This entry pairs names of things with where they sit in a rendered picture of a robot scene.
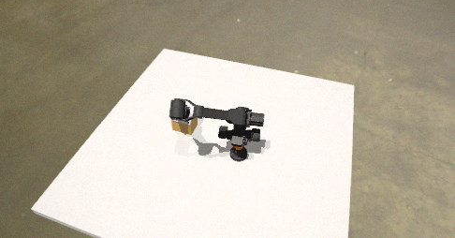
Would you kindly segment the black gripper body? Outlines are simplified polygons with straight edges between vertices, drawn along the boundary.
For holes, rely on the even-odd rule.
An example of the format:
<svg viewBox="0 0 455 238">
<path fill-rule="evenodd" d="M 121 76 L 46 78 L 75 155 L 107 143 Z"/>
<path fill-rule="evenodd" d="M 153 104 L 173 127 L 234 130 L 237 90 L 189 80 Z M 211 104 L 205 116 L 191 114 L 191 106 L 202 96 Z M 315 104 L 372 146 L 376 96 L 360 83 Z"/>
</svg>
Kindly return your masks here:
<svg viewBox="0 0 455 238">
<path fill-rule="evenodd" d="M 237 129 L 237 131 L 242 131 L 244 130 L 245 132 L 245 137 L 247 139 L 251 139 L 251 141 L 260 141 L 260 129 L 259 128 L 252 128 L 252 129 L 247 129 L 246 127 L 239 127 L 239 126 L 234 126 L 233 129 Z M 226 139 L 226 138 L 231 138 L 232 139 L 232 130 L 228 130 L 228 126 L 220 126 L 219 131 L 218 131 L 218 138 L 219 139 Z"/>
</svg>

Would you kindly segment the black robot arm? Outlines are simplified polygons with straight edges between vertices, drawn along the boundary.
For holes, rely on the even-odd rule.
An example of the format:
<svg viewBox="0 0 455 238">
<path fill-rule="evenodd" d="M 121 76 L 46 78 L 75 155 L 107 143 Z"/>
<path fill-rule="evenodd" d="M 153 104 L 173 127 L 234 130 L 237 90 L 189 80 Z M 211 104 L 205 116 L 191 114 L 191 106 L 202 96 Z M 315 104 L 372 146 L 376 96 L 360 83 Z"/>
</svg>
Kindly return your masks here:
<svg viewBox="0 0 455 238">
<path fill-rule="evenodd" d="M 185 101 L 189 102 L 194 106 L 193 116 L 189 117 L 190 107 L 185 105 Z M 190 109 L 189 109 L 190 108 Z M 229 124 L 239 127 L 250 127 L 250 126 L 264 126 L 265 113 L 252 112 L 246 107 L 237 107 L 236 109 L 218 110 L 212 108 L 204 108 L 204 106 L 196 105 L 192 101 L 183 98 L 174 98 L 170 101 L 169 107 L 169 118 L 176 121 L 190 121 L 194 118 L 211 118 L 218 120 L 226 120 Z M 184 120 L 182 120 L 184 119 Z M 247 138 L 245 137 L 244 130 L 232 131 L 232 146 L 242 147 L 247 145 Z"/>
</svg>

